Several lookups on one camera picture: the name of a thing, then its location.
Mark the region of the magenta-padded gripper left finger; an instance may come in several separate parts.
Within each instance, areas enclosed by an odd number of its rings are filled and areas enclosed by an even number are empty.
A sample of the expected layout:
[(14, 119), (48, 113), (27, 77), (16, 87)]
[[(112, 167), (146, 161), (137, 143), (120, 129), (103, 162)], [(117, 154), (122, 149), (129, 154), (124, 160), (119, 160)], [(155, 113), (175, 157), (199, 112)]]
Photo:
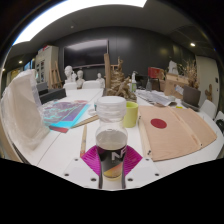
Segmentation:
[(101, 189), (103, 178), (96, 147), (91, 147), (82, 157), (72, 159), (63, 171), (63, 177), (84, 188)]

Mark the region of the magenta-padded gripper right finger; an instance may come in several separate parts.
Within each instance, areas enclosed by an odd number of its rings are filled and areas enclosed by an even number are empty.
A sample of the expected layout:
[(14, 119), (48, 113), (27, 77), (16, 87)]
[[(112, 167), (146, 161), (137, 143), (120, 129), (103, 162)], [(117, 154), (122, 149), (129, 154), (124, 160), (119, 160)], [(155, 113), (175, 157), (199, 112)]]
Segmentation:
[(142, 157), (135, 149), (126, 147), (123, 160), (122, 188), (140, 188), (162, 177), (151, 158)]

